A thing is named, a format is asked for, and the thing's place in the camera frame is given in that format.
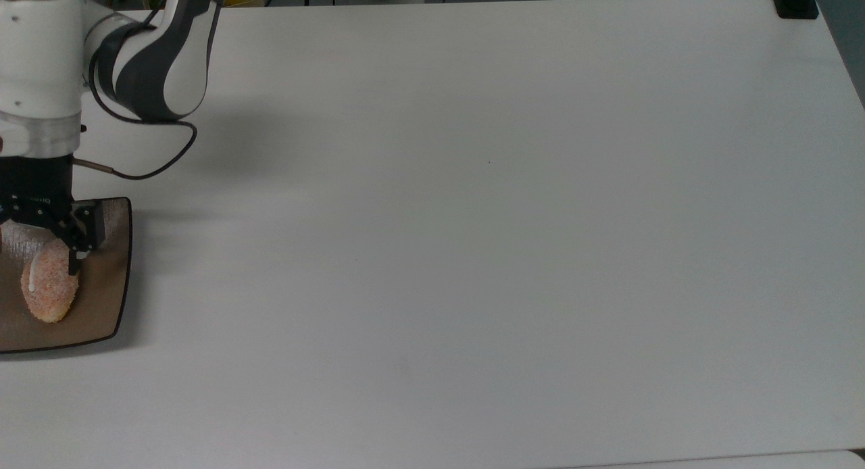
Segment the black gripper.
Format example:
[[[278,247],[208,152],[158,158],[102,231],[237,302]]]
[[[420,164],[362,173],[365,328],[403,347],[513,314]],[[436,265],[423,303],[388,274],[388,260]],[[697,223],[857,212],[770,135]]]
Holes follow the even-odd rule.
[[[105,240],[104,201],[73,201],[73,155],[1,158],[1,223],[47,229],[68,247],[68,275]]]

